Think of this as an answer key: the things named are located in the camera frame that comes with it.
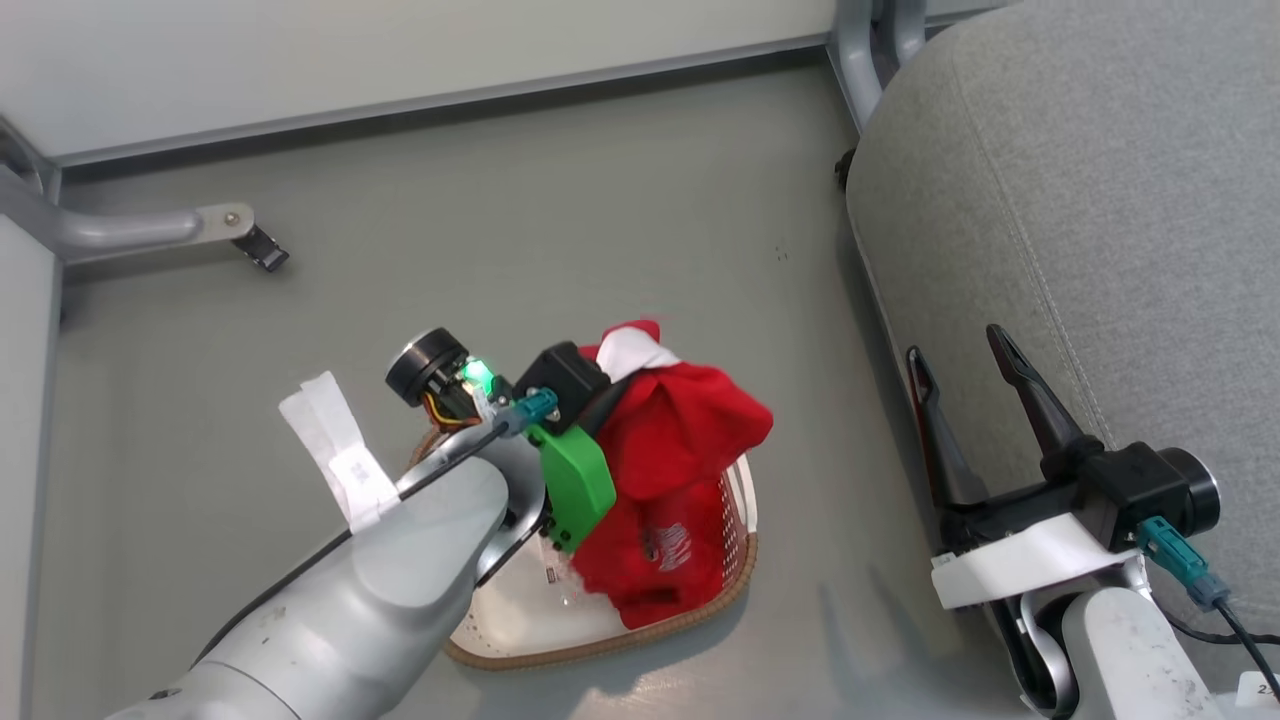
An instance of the gray fabric chair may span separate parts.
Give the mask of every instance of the gray fabric chair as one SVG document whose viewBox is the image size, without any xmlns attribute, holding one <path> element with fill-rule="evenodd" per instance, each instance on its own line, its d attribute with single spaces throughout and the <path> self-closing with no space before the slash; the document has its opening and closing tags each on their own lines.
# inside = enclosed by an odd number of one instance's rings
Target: gray fabric chair
<svg viewBox="0 0 1280 720">
<path fill-rule="evenodd" d="M 886 90 L 847 202 L 893 350 L 924 350 L 992 492 L 1039 480 L 1000 323 L 1087 432 L 1213 469 L 1196 544 L 1280 632 L 1280 4 L 1030 0 L 946 29 Z M 1253 667 L 1184 644 L 1215 691 Z"/>
</svg>

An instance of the black cable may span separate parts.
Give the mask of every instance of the black cable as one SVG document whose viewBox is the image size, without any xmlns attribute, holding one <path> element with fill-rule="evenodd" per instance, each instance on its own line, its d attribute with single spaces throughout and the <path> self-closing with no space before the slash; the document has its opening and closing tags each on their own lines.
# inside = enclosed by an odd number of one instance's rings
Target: black cable
<svg viewBox="0 0 1280 720">
<path fill-rule="evenodd" d="M 1160 611 L 1164 612 L 1165 620 L 1169 620 L 1169 624 L 1172 625 L 1175 630 L 1187 635 L 1188 638 L 1192 638 L 1193 641 L 1199 641 L 1202 643 L 1210 643 L 1210 644 L 1240 644 L 1240 638 L 1236 635 L 1220 635 L 1217 633 L 1206 633 L 1202 630 L 1197 630 L 1196 628 L 1192 628 L 1185 621 L 1183 621 L 1181 618 L 1165 610 L 1165 606 L 1160 605 L 1160 601 L 1156 601 L 1156 607 L 1158 607 Z M 1249 639 L 1252 639 L 1257 644 L 1280 644 L 1280 635 L 1258 635 L 1249 633 Z"/>
<path fill-rule="evenodd" d="M 1253 642 L 1253 638 L 1244 629 L 1244 625 L 1240 624 L 1240 619 L 1235 616 L 1235 611 L 1231 610 L 1231 606 L 1226 603 L 1226 598 L 1225 597 L 1217 598 L 1213 602 L 1213 607 L 1216 607 L 1217 611 L 1222 615 L 1222 619 L 1226 620 L 1226 624 L 1231 626 L 1231 632 L 1235 633 L 1238 638 L 1240 638 L 1240 644 L 1243 644 L 1244 650 L 1249 652 L 1249 657 L 1253 659 L 1253 662 L 1258 666 L 1258 670 L 1262 670 L 1262 676 L 1266 679 L 1267 684 L 1271 685 L 1272 697 L 1277 702 L 1280 702 L 1280 682 L 1276 680 L 1276 674 L 1271 671 L 1271 666 L 1267 665 L 1267 659 L 1262 656 L 1262 651 L 1258 650 L 1258 646 Z"/>
<path fill-rule="evenodd" d="M 413 497 L 415 495 L 417 495 L 419 491 L 421 491 L 426 486 L 434 483 L 435 480 L 440 479 L 445 473 L 448 473 L 449 470 L 457 468 L 465 460 L 470 459 L 476 452 L 480 452 L 485 446 L 488 446 L 493 441 L 495 441 L 499 437 L 502 437 L 502 434 L 504 432 L 507 432 L 507 423 L 500 423 L 498 427 L 495 427 L 494 429 L 489 430 L 489 433 L 486 436 L 484 436 L 483 438 L 480 438 L 480 441 L 476 445 L 474 445 L 474 446 L 468 447 L 467 450 L 462 451 L 461 454 L 458 454 L 457 457 L 451 459 L 444 465 L 440 465 L 435 470 L 431 470 L 421 480 L 419 480 L 419 482 L 413 483 L 412 486 L 410 486 L 408 488 L 406 488 L 404 492 L 399 493 L 401 501 L 404 501 L 404 500 L 408 500 L 408 498 Z M 191 666 L 195 667 L 196 665 L 198 665 L 200 661 L 204 660 L 205 656 L 209 655 L 209 652 L 211 650 L 214 650 L 215 647 L 218 647 L 218 643 L 223 642 L 227 638 L 227 635 L 230 634 L 230 632 L 236 629 L 237 625 L 239 625 L 246 618 L 250 616 L 250 614 L 252 614 L 255 610 L 257 610 L 259 607 L 261 607 L 262 605 L 265 605 L 266 601 L 269 601 L 273 597 L 275 597 L 280 591 L 283 591 L 284 588 L 289 587 L 289 584 L 292 584 L 293 580 L 297 580 L 298 578 L 301 578 L 303 573 L 306 573 L 307 570 L 315 568 L 317 562 L 320 562 L 321 560 L 324 560 L 325 557 L 328 557 L 329 553 L 332 553 L 334 550 L 338 550 L 338 547 L 340 547 L 342 543 L 347 542 L 348 539 L 351 539 L 351 529 L 349 528 L 346 529 L 346 530 L 343 530 L 343 532 L 340 532 L 340 533 L 338 533 L 332 541 L 326 542 L 324 544 L 324 547 L 321 547 L 320 550 L 315 551 L 315 553 L 312 553 L 310 557 L 307 557 L 306 560 L 303 560 L 302 562 L 300 562 L 294 569 L 292 569 L 288 573 L 285 573 L 283 578 L 280 578 L 279 580 L 275 580 L 274 583 L 271 583 L 271 587 L 269 587 L 265 591 L 262 591 L 261 593 L 259 593 L 257 597 L 255 597 L 253 600 L 251 600 L 248 602 L 248 605 L 246 605 L 244 607 L 242 607 L 239 610 L 239 612 L 237 612 L 236 615 L 233 615 L 230 620 L 228 620 L 225 624 L 223 624 L 223 626 L 219 628 L 219 630 L 216 633 L 214 633 L 212 639 L 210 639 L 205 644 L 205 648 L 200 651 L 200 655 L 196 656 L 196 661 L 192 662 Z"/>
</svg>

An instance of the laundry basket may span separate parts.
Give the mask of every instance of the laundry basket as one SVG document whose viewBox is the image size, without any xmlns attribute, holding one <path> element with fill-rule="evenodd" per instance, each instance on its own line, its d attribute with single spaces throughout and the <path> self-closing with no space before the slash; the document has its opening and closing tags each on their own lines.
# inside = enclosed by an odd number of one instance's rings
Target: laundry basket
<svg viewBox="0 0 1280 720">
<path fill-rule="evenodd" d="M 724 585 L 708 605 L 628 630 L 607 596 L 584 592 L 568 559 L 535 538 L 475 592 L 445 655 L 481 670 L 538 667 L 650 643 L 712 618 L 737 600 L 755 569 L 755 489 L 746 456 L 721 474 L 721 497 Z"/>
</svg>

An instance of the white tape label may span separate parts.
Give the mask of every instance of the white tape label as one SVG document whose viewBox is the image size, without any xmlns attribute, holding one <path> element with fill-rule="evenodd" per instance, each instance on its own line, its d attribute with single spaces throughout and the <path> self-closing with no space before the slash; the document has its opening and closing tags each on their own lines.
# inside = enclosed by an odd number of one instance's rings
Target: white tape label
<svg viewBox="0 0 1280 720">
<path fill-rule="evenodd" d="M 399 503 L 396 486 L 365 447 L 332 373 L 302 383 L 301 391 L 280 402 L 280 414 L 320 468 L 351 532 L 378 523 Z"/>
<path fill-rule="evenodd" d="M 1235 691 L 1236 707 L 1275 707 L 1280 710 L 1280 701 L 1271 692 L 1271 685 L 1258 670 L 1240 673 L 1240 685 Z"/>
</svg>

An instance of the gray metal frame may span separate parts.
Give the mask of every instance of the gray metal frame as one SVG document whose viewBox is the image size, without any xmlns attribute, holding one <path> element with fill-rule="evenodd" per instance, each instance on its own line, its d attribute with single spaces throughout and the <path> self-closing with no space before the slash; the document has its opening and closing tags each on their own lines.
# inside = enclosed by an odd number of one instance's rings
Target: gray metal frame
<svg viewBox="0 0 1280 720">
<path fill-rule="evenodd" d="M 61 173 L 0 118 L 0 215 L 68 265 L 202 242 L 233 241 L 255 229 L 243 202 L 170 213 L 100 217 L 58 206 Z"/>
<path fill-rule="evenodd" d="M 837 0 L 836 27 L 827 44 L 832 69 L 861 135 L 881 97 L 879 74 L 872 55 L 873 0 Z M 925 0 L 883 0 L 879 13 L 881 50 L 899 68 L 924 46 Z"/>
</svg>

